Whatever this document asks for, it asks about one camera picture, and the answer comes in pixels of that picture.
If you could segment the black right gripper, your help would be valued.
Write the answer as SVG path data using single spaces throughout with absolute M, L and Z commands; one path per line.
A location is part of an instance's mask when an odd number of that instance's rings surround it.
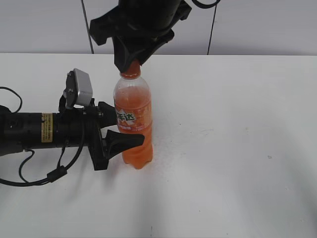
M 179 20 L 187 19 L 191 10 L 184 0 L 120 0 L 115 8 L 90 21 L 89 33 L 99 46 L 112 37 L 114 64 L 126 72 L 133 61 L 143 65 L 170 42 L 174 38 L 170 30 Z M 149 39 L 139 53 L 129 38 Z

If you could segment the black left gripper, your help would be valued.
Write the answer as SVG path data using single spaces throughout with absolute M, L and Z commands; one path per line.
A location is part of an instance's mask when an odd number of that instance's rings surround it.
M 65 98 L 60 98 L 54 119 L 54 139 L 62 142 L 62 151 L 66 147 L 78 148 L 73 159 L 64 166 L 66 170 L 78 160 L 85 146 L 88 147 L 94 170 L 102 171 L 108 168 L 109 160 L 114 156 L 143 145 L 145 136 L 142 134 L 108 130 L 105 138 L 102 138 L 102 128 L 117 125 L 115 107 L 105 102 L 95 105 L 95 99 L 91 99 L 86 107 L 68 109 L 65 102 Z

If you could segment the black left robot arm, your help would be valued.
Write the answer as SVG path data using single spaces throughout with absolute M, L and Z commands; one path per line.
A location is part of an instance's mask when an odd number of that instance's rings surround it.
M 94 170 L 108 168 L 109 160 L 143 145 L 142 134 L 124 134 L 101 129 L 117 124 L 115 108 L 105 102 L 91 101 L 83 108 L 60 107 L 58 113 L 11 113 L 0 108 L 0 154 L 20 153 L 27 149 L 88 147 Z

